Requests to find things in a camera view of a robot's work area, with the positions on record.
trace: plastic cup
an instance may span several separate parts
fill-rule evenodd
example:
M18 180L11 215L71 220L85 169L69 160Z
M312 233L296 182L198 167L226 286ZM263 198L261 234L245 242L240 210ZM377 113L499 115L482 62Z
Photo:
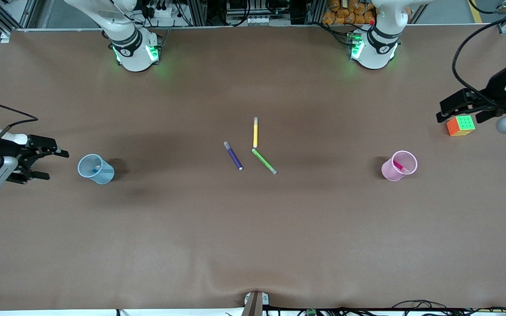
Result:
M98 154L88 154L78 163L79 176L93 180L98 184L107 184L114 178L114 168Z
M382 165L382 174L390 181L399 181L417 170L417 158L405 150L396 152Z

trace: rubik's cube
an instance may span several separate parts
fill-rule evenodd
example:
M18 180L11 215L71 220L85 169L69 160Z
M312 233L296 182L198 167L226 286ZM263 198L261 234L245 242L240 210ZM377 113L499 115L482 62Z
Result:
M446 126L448 127L448 134L450 136L464 136L476 129L472 116L469 115L455 116L448 121Z

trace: yellow marker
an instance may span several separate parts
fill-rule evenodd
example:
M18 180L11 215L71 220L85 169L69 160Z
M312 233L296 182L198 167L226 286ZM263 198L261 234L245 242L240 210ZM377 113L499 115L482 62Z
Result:
M253 148L259 145L259 118L253 118Z

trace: pink plastic cup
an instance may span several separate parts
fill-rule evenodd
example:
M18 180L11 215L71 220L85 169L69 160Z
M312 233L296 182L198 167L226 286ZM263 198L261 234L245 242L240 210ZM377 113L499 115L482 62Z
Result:
M417 159L405 150L396 152L392 158L382 165L382 174L390 181L399 181L404 176L417 170Z

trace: green marker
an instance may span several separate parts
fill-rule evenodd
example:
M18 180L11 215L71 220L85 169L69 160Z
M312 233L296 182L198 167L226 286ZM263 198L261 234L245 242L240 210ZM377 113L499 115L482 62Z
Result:
M269 164L269 162L265 159L265 157L263 157L263 156L261 155L261 153L260 153L260 152L258 152L258 151L257 151L257 149L253 148L253 149L251 150L251 152L253 152L253 154L254 154L255 156L257 156L257 158L259 158L259 160L261 160L261 162L263 163L263 165L265 165L265 167L266 167L267 169L269 169L269 170L270 170L273 174L277 174L277 172L278 172L278 171L277 171L275 168L273 168L273 166L271 166L271 164Z

